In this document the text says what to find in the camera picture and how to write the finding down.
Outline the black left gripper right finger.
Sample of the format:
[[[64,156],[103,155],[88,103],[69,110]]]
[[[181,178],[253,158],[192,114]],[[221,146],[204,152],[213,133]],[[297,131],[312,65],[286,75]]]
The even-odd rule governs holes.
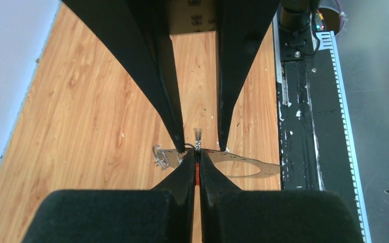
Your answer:
[[[242,190],[198,152],[203,242],[362,242],[343,200],[325,191]]]

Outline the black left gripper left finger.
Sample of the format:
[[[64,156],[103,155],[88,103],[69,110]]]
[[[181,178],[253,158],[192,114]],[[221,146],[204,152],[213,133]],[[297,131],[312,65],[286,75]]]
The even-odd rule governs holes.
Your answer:
[[[191,242],[196,151],[149,190],[56,190],[23,242]]]

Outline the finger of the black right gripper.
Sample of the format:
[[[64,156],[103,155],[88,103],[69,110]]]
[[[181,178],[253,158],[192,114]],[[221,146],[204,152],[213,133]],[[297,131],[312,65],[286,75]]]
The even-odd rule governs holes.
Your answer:
[[[185,150],[166,1],[64,1],[121,63]]]
[[[216,3],[217,131],[227,148],[232,114],[247,75],[280,1]]]

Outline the silver key with red tag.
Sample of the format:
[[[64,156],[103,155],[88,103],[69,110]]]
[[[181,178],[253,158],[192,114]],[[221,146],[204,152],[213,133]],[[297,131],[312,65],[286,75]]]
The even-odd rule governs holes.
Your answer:
[[[200,185],[200,164],[199,163],[196,163],[196,173],[195,173],[195,179],[196,179],[196,186],[199,186]]]

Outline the metal key organizer plate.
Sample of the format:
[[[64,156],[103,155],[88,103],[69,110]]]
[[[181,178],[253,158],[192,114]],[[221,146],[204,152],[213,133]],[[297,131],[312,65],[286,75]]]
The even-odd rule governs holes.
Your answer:
[[[179,153],[176,149],[152,148],[155,164],[163,170],[178,167],[187,152]],[[277,164],[264,163],[257,159],[242,157],[229,152],[207,149],[206,154],[214,166],[230,178],[268,178],[280,173]]]

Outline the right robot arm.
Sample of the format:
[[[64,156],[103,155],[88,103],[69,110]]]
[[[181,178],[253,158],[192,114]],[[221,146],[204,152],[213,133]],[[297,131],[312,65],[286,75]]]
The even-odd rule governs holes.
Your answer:
[[[185,150],[172,35],[216,33],[217,130],[228,142],[236,101],[276,13],[301,43],[319,1],[65,1],[110,50],[160,115],[176,149]]]

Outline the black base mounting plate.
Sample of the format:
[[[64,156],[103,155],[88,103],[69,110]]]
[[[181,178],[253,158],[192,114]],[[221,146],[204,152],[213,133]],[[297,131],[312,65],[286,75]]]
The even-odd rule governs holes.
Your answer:
[[[276,63],[281,187],[337,193],[371,242],[335,34],[317,36],[313,58]]]

